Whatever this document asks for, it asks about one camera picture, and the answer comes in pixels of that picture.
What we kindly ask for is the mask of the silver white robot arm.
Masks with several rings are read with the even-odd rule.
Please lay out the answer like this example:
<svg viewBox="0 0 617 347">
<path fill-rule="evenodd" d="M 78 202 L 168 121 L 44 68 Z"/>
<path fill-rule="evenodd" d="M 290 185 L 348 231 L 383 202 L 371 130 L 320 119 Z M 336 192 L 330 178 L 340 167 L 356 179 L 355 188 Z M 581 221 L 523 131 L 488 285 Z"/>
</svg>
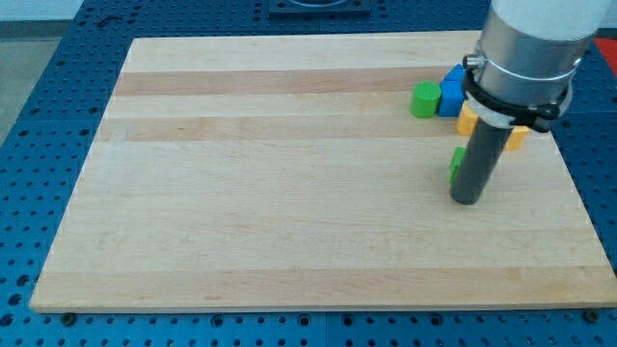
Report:
<svg viewBox="0 0 617 347">
<path fill-rule="evenodd" d="M 611 0 L 493 0 L 464 66 L 484 92 L 503 102 L 555 101 L 610 6 Z"/>
</svg>

